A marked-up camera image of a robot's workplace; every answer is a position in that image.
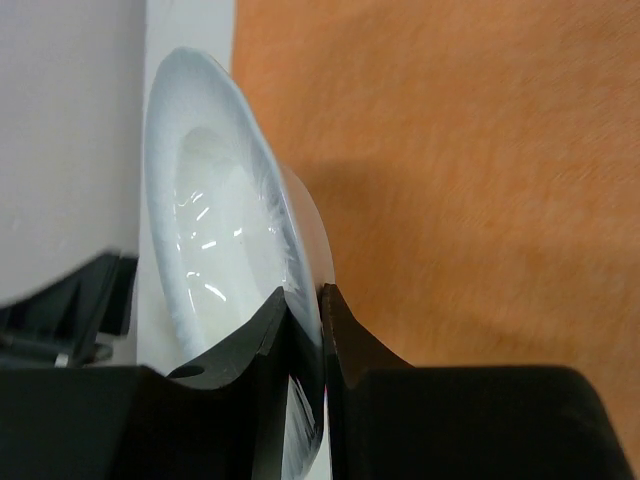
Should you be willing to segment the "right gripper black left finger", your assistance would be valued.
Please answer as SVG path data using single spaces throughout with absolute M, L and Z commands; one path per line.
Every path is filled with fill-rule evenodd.
M 288 390 L 288 308 L 276 289 L 252 318 L 171 372 L 188 401 L 176 452 L 196 479 L 278 479 Z

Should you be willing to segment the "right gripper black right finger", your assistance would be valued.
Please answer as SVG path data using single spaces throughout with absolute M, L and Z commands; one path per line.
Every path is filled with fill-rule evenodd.
M 412 367 L 356 320 L 335 284 L 323 287 L 320 313 L 335 479 L 381 479 L 386 427 L 401 403 L 393 382 Z

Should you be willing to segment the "clear plastic plate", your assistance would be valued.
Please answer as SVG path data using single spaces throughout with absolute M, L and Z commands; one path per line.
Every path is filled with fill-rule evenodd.
M 277 289 L 294 320 L 282 475 L 305 477 L 324 427 L 322 287 L 327 234 L 302 181 L 276 159 L 237 84 L 181 47 L 149 95 L 144 177 L 155 257 L 182 351 L 194 358 L 244 325 Z

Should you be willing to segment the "orange cloth napkin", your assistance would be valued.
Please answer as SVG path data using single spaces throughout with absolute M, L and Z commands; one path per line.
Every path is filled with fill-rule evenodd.
M 639 406 L 639 5 L 241 1 L 233 73 L 409 361 Z

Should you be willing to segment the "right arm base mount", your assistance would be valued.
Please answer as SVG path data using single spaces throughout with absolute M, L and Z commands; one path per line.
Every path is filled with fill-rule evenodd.
M 74 368 L 108 360 L 129 333 L 138 258 L 105 251 L 1 306 L 1 367 Z

